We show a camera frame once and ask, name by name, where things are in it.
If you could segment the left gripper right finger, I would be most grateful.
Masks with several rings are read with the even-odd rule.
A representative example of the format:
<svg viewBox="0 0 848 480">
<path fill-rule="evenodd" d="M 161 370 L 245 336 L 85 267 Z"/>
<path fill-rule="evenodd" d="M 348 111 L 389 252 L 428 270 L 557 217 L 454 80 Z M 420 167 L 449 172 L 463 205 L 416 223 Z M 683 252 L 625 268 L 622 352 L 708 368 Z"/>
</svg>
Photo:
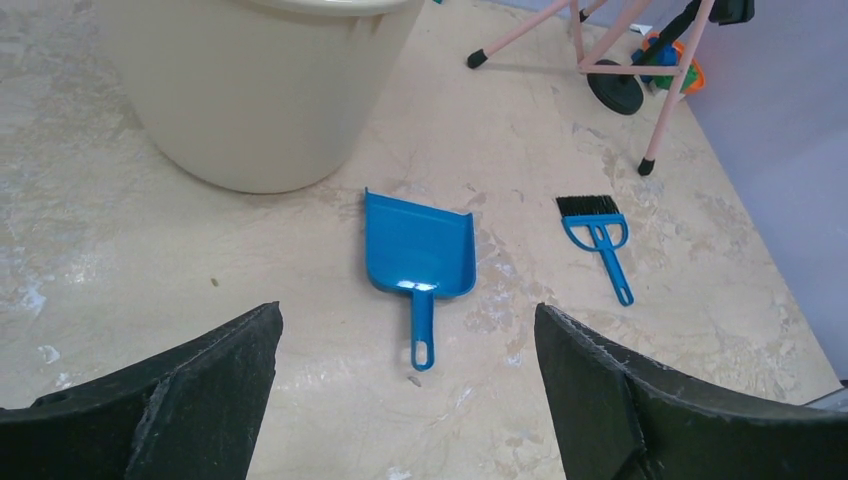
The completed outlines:
<svg viewBox="0 0 848 480">
<path fill-rule="evenodd" d="M 570 479 L 843 479 L 847 416 L 739 393 L 539 304 L 534 338 Z"/>
</svg>

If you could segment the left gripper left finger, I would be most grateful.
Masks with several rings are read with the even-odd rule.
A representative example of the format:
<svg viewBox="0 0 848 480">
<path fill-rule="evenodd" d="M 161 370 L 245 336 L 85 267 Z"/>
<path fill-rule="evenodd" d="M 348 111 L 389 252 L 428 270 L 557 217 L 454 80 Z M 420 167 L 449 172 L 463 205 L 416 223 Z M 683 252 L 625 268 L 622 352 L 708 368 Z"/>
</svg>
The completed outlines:
<svg viewBox="0 0 848 480">
<path fill-rule="evenodd" d="M 5 479 L 243 479 L 275 377 L 277 303 L 1 413 Z"/>
</svg>

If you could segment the blue hand brush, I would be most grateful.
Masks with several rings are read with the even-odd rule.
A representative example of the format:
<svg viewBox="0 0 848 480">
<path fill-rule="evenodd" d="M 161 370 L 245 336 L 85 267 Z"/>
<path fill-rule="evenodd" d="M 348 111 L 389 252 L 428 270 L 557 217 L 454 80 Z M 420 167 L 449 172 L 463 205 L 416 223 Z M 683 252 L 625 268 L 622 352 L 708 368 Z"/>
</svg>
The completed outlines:
<svg viewBox="0 0 848 480">
<path fill-rule="evenodd" d="M 624 215 L 610 195 L 579 195 L 555 198 L 561 223 L 569 239 L 580 249 L 597 253 L 622 306 L 635 299 L 616 251 L 629 239 Z"/>
</svg>

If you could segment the blue dustpan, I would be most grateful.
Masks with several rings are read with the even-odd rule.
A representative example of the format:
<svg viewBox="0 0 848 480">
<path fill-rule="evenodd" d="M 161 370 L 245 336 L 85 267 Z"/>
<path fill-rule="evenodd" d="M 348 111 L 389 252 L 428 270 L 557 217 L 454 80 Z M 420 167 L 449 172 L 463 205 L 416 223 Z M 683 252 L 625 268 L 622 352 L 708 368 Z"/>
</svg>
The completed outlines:
<svg viewBox="0 0 848 480">
<path fill-rule="evenodd" d="M 477 279 L 474 217 L 364 192 L 365 264 L 378 289 L 411 300 L 411 366 L 435 364 L 434 309 L 438 298 L 473 290 Z"/>
</svg>

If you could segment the beige plastic bucket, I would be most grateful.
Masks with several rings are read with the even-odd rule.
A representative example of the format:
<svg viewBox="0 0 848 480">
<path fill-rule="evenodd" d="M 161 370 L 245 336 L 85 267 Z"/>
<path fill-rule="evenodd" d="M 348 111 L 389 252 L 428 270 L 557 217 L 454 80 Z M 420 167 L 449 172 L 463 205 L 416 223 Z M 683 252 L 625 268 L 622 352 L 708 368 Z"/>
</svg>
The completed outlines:
<svg viewBox="0 0 848 480">
<path fill-rule="evenodd" d="M 347 161 L 419 1 L 109 0 L 104 46 L 158 149 L 246 193 L 314 184 Z"/>
</svg>

